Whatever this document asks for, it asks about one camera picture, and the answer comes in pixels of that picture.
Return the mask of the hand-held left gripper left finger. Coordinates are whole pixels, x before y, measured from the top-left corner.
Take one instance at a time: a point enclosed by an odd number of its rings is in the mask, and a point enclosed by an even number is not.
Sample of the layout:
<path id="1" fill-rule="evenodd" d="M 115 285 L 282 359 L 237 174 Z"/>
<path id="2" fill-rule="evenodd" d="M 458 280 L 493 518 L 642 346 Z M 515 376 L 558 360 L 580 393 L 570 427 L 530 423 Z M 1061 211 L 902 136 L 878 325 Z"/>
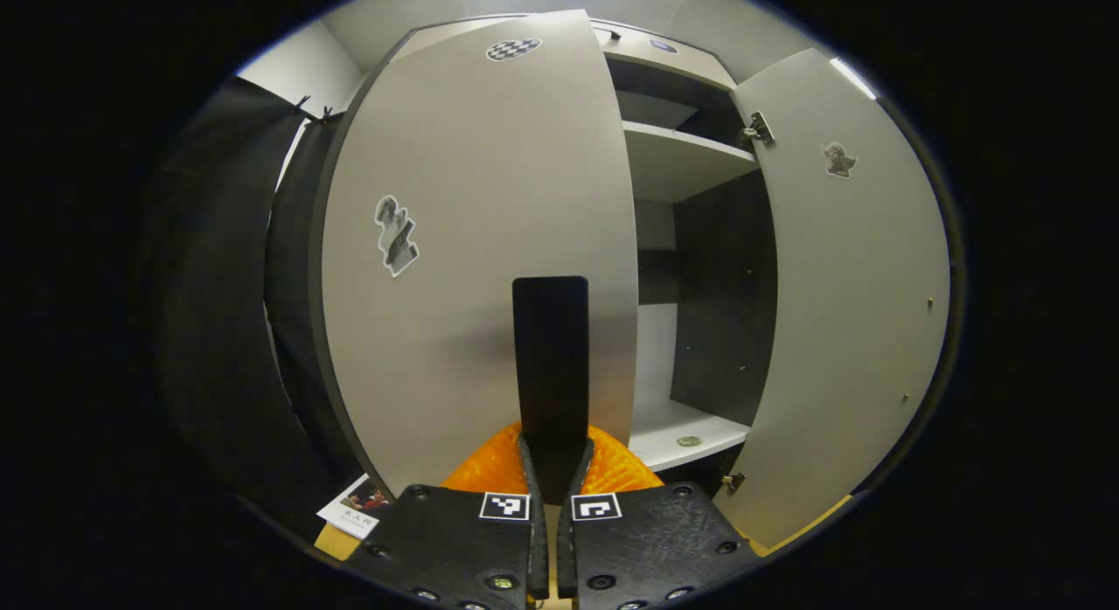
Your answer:
<path id="1" fill-rule="evenodd" d="M 549 599 L 545 506 L 514 423 L 441 485 L 410 485 L 346 559 L 376 585 L 443 609 L 536 609 Z"/>

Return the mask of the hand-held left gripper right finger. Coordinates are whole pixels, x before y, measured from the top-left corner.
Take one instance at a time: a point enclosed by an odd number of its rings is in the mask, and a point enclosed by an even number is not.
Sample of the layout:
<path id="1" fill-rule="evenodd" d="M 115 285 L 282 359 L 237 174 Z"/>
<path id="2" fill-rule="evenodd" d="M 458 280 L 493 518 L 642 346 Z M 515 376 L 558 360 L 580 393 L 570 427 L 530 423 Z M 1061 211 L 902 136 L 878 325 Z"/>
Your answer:
<path id="1" fill-rule="evenodd" d="M 575 609 L 675 609 L 755 571 L 761 555 L 699 485 L 660 482 L 587 431 L 557 520 L 557 594 Z"/>

